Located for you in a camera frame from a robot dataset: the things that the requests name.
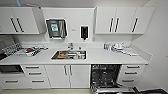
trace wall-mounted dispenser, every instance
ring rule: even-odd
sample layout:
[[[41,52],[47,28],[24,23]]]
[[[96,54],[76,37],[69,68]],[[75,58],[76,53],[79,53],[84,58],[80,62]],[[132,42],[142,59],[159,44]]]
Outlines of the wall-mounted dispenser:
[[[88,26],[81,26],[81,38],[83,38],[83,40],[88,38]]]
[[[50,38],[65,38],[67,36],[66,22],[64,19],[46,20]]]

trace cabinet handle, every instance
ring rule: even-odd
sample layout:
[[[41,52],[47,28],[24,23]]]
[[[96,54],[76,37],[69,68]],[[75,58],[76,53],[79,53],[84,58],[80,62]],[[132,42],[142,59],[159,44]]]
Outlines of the cabinet handle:
[[[112,25],[113,25],[113,18],[111,18],[110,32],[111,32]]]
[[[127,66],[127,68],[140,68],[140,67],[139,66],[134,66],[134,67]]]
[[[134,23],[134,27],[133,27],[132,32],[134,32],[137,22],[138,22],[138,18],[135,19],[135,23]]]
[[[22,29],[22,26],[21,26],[21,24],[20,24],[19,18],[16,18],[16,20],[17,20],[17,22],[18,22],[18,24],[19,24],[20,30],[21,30],[22,32],[24,32],[23,29]]]
[[[11,19],[11,22],[12,22],[12,24],[13,24],[13,27],[15,28],[15,31],[18,32],[17,29],[16,29],[16,26],[15,26],[15,24],[14,24],[14,22],[13,22],[13,18],[10,18],[10,19]]]
[[[117,18],[117,23],[116,23],[116,29],[115,29],[115,32],[117,32],[118,22],[119,22],[119,18]]]
[[[70,73],[71,73],[71,75],[72,75],[71,65],[70,65]]]
[[[6,81],[5,83],[17,83],[18,82],[18,80],[16,80],[16,81]]]
[[[64,70],[65,70],[65,75],[67,75],[67,73],[66,73],[66,65],[64,65]]]
[[[122,82],[133,82],[134,80],[122,80]]]
[[[125,74],[137,74],[137,72],[125,72]]]
[[[39,82],[44,82],[44,80],[41,80],[41,81],[32,81],[32,83],[39,83]]]
[[[38,69],[39,67],[26,67],[26,69]]]
[[[41,75],[41,73],[29,73],[29,75]]]

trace floor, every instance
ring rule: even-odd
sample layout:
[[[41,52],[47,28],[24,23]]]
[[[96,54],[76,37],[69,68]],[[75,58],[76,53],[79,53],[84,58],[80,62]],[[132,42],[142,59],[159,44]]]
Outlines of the floor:
[[[5,90],[2,94],[92,94],[90,89]]]

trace white cabinet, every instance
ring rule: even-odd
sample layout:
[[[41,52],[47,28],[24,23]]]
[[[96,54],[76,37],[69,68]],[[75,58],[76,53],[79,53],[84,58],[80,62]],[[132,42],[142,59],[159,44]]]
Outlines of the white cabinet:
[[[116,8],[97,7],[96,9],[96,34],[111,33],[114,27]]]
[[[21,34],[16,19],[14,18],[12,8],[0,8],[0,26],[4,34]]]
[[[135,7],[96,8],[96,34],[129,33]]]
[[[1,7],[0,13],[0,25],[4,34],[39,34],[46,31],[41,9]]]
[[[95,34],[143,34],[153,7],[97,7]]]
[[[51,88],[90,88],[91,65],[45,65]]]
[[[90,88],[90,65],[70,65],[71,88]]]
[[[134,17],[135,7],[117,8],[113,33],[129,33]]]
[[[3,89],[43,89],[50,88],[48,78],[0,78]]]
[[[122,65],[117,83],[126,87],[134,87],[141,77],[145,65]]]
[[[137,7],[131,28],[133,34],[146,32],[153,10],[153,7]]]
[[[6,74],[0,77],[3,89],[51,88],[44,65],[21,65],[23,74]]]
[[[44,65],[21,65],[26,77],[47,77]]]
[[[1,29],[1,26],[0,26],[0,34],[3,34],[3,31],[2,31],[2,29]]]
[[[45,65],[51,88],[69,88],[69,66]]]

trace faucet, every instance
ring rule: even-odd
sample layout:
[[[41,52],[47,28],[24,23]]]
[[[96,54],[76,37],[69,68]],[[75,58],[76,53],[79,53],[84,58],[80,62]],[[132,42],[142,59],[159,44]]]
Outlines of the faucet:
[[[68,48],[70,48],[70,50],[73,50],[73,43],[69,43]]]

